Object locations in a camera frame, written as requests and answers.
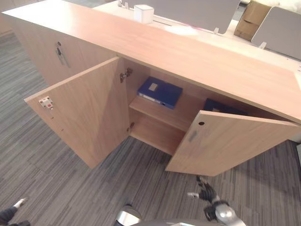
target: cardboard box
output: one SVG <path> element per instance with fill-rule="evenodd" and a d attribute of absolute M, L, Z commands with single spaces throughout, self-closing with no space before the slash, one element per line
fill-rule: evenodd
<path fill-rule="evenodd" d="M 234 34 L 251 41 L 270 9 L 271 6 L 252 0 L 247 5 L 245 12 L 237 24 Z"/>

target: cabinet shelf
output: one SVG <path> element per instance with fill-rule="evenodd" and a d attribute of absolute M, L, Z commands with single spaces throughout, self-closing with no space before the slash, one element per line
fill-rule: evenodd
<path fill-rule="evenodd" d="M 205 99 L 182 93 L 175 108 L 172 110 L 137 96 L 129 107 L 186 132 L 199 110 L 203 109 L 205 101 Z"/>
<path fill-rule="evenodd" d="M 185 132 L 175 129 L 145 114 L 136 114 L 131 136 L 167 154 L 174 155 Z"/>

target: white box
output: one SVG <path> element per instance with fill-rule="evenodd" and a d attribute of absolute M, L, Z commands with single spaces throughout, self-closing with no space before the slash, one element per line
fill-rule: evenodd
<path fill-rule="evenodd" d="M 150 24 L 155 9 L 148 5 L 134 5 L 134 20 L 142 24 Z"/>

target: desk top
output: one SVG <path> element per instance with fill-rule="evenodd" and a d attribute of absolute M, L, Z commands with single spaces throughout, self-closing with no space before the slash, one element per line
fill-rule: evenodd
<path fill-rule="evenodd" d="M 4 14 L 91 42 L 301 124 L 301 88 L 294 72 L 285 68 L 65 1 L 42 1 Z"/>

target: door hinge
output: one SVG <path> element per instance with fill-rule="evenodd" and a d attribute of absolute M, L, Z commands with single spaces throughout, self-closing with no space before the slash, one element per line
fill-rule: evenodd
<path fill-rule="evenodd" d="M 130 132 L 132 130 L 132 128 L 134 127 L 135 123 L 132 122 L 130 127 L 127 128 L 127 132 Z"/>
<path fill-rule="evenodd" d="M 123 83 L 123 80 L 124 80 L 125 78 L 127 78 L 128 76 L 130 76 L 131 73 L 133 73 L 133 70 L 132 70 L 131 68 L 128 67 L 125 73 L 121 73 L 121 74 L 120 74 L 120 82 Z"/>

